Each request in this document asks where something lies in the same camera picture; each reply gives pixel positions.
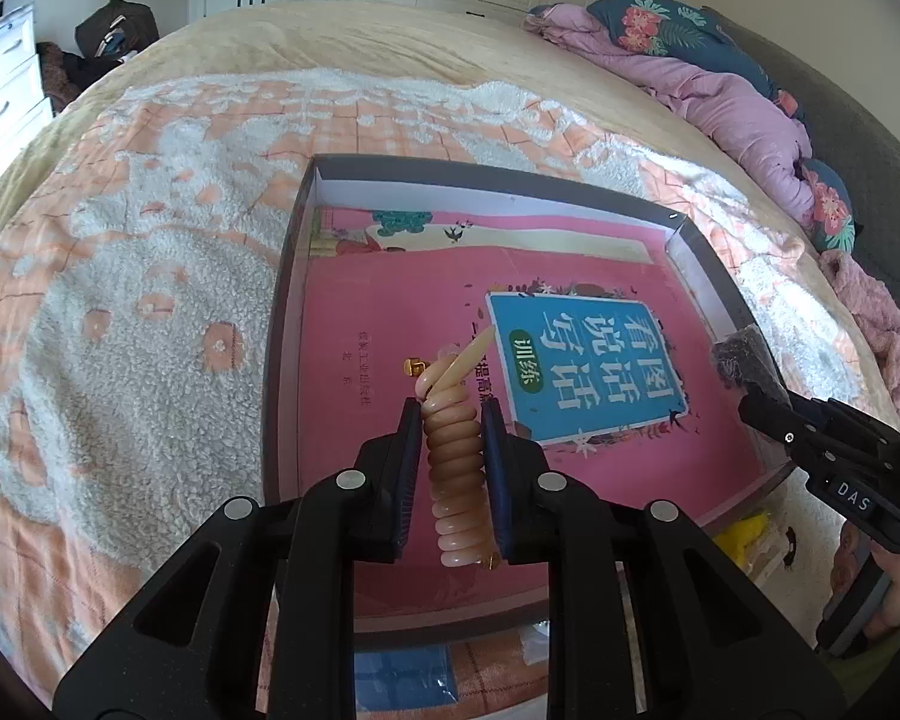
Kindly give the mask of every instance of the pink duvet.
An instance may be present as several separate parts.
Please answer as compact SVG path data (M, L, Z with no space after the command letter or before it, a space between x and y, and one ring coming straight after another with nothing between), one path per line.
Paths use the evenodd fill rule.
M528 16L524 28L642 87L712 138L800 225L812 225L813 191L794 173L794 164L811 156L806 129L749 81L673 57L630 53L613 45L607 28L578 5L554 5Z

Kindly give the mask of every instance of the pink blanket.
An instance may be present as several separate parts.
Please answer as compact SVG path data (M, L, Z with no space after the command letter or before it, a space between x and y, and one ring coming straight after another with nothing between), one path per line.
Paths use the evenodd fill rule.
M794 174L794 164L811 156L806 129L749 81L669 56L634 55L613 45L607 28L578 5L528 16L524 28L642 87L712 138L800 225L813 224L813 191Z
M884 283L866 275L847 252L823 252L820 268L874 351L880 374L900 413L900 309Z

